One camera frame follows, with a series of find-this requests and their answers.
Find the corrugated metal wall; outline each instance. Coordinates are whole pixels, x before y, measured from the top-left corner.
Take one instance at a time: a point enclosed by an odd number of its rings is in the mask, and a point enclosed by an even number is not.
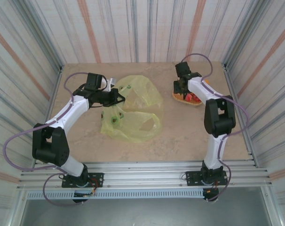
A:
[[[222,61],[255,0],[27,0],[62,62]]]
[[[285,0],[266,2],[228,67],[238,100],[251,118],[258,163],[268,168],[285,217]]]
[[[20,177],[4,160],[2,145],[13,134],[45,121],[59,71],[35,35],[17,5],[0,0],[0,225]],[[10,142],[8,155],[15,164],[31,166],[32,134]]]

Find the yellow plastic bag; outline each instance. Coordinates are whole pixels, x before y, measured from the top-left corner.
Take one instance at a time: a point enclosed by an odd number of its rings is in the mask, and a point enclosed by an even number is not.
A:
[[[125,102],[105,107],[101,133],[127,142],[143,142],[161,132],[163,99],[153,83],[142,75],[129,75],[114,88]]]

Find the purple cable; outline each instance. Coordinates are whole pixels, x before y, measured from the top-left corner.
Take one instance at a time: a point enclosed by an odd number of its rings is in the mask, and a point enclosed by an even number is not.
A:
[[[73,204],[60,204],[60,203],[57,203],[57,202],[53,202],[51,201],[50,199],[48,199],[47,195],[45,194],[45,187],[47,185],[47,182],[54,176],[59,176],[59,175],[64,175],[63,173],[55,173],[53,175],[51,175],[49,178],[46,179],[46,181],[44,182],[44,185],[43,185],[43,188],[42,188],[42,192],[43,192],[43,197],[46,199],[46,201],[48,201],[49,203],[55,205],[55,206],[60,206],[60,207],[68,207],[68,206],[77,206],[77,205],[80,205],[82,204],[81,202],[78,202],[78,203],[73,203]]]
[[[64,89],[66,89],[69,94],[71,95],[71,103],[70,105],[68,106],[68,108],[66,109],[65,112],[63,112],[58,118],[57,120],[61,119],[62,117],[64,117],[66,115],[66,113],[68,113],[68,111],[71,109],[72,107],[72,104],[73,104],[73,95],[72,95],[72,92],[66,87],[66,82],[68,81],[68,79],[74,75],[77,75],[77,74],[88,74],[86,72],[77,72],[77,73],[74,73],[74,74],[71,74],[70,76],[67,77],[67,79],[65,80],[64,82]],[[23,131],[21,133],[18,133],[18,134],[15,134],[13,136],[11,136],[8,140],[5,141],[3,147],[2,147],[2,154],[3,154],[3,157],[5,158],[5,160],[11,165],[13,166],[14,168],[18,169],[18,170],[22,170],[22,171],[34,171],[34,170],[42,170],[42,169],[48,169],[48,168],[53,168],[54,166],[43,166],[43,167],[38,167],[38,168],[25,168],[25,167],[20,167],[20,166],[17,166],[15,165],[9,158],[8,158],[8,155],[7,155],[7,145],[8,143],[13,140],[14,138],[16,137],[19,137],[21,135],[24,135],[26,133],[30,133],[30,132],[33,132],[33,131],[36,131],[36,130],[39,130],[39,129],[43,129],[45,127],[48,127],[48,126],[51,126],[53,125],[54,123],[56,123],[56,121],[52,121],[48,124],[45,124],[43,126],[39,126],[39,127],[35,127],[35,128],[32,128],[32,129],[29,129],[29,130],[26,130],[26,131]],[[58,168],[60,171],[62,171],[63,173],[66,173],[63,169],[61,168]]]
[[[205,55],[203,55],[203,54],[201,54],[201,53],[191,53],[191,54],[188,54],[185,58],[183,58],[181,62],[183,62],[183,61],[184,61],[186,58],[188,58],[189,56],[193,56],[193,55],[198,55],[198,56],[204,57],[204,58],[209,62],[210,67],[211,67],[210,73],[209,73],[208,75],[202,77],[202,79],[201,79],[201,85],[202,85],[208,92],[210,92],[211,94],[215,95],[216,97],[219,97],[219,98],[222,98],[222,99],[224,99],[224,100],[227,100],[227,101],[233,103],[234,105],[238,106],[238,107],[244,112],[244,114],[246,115],[246,125],[244,126],[244,128],[242,128],[240,131],[237,131],[237,132],[234,132],[234,133],[230,133],[230,134],[228,134],[228,135],[225,135],[225,136],[221,139],[221,142],[220,142],[220,144],[219,144],[219,149],[218,149],[218,156],[217,156],[217,158],[218,158],[218,161],[219,161],[223,166],[225,166],[225,167],[228,169],[228,171],[229,171],[229,179],[228,179],[227,184],[225,185],[225,187],[222,189],[222,191],[220,191],[220,192],[219,192],[216,196],[214,196],[213,198],[210,198],[210,199],[207,200],[207,201],[212,201],[212,200],[218,198],[221,194],[223,194],[223,193],[225,192],[225,190],[227,189],[227,187],[228,187],[228,185],[229,185],[229,183],[230,183],[230,180],[231,180],[231,170],[230,170],[230,167],[229,167],[226,163],[224,163],[223,161],[220,160],[220,154],[221,154],[222,144],[223,144],[224,140],[225,140],[227,137],[230,137],[230,136],[239,134],[239,133],[241,133],[241,132],[244,132],[244,131],[247,129],[247,127],[248,127],[249,118],[248,118],[248,114],[247,114],[245,108],[244,108],[242,105],[240,105],[239,103],[233,101],[232,99],[229,99],[229,98],[227,98],[227,97],[224,97],[224,96],[221,96],[221,95],[219,95],[219,94],[216,94],[215,92],[213,92],[213,91],[203,82],[204,79],[207,78],[207,77],[209,77],[209,76],[211,76],[212,73],[213,73],[213,71],[214,71],[213,64],[212,64],[212,62],[210,61],[210,59],[209,59],[207,56],[205,56]]]

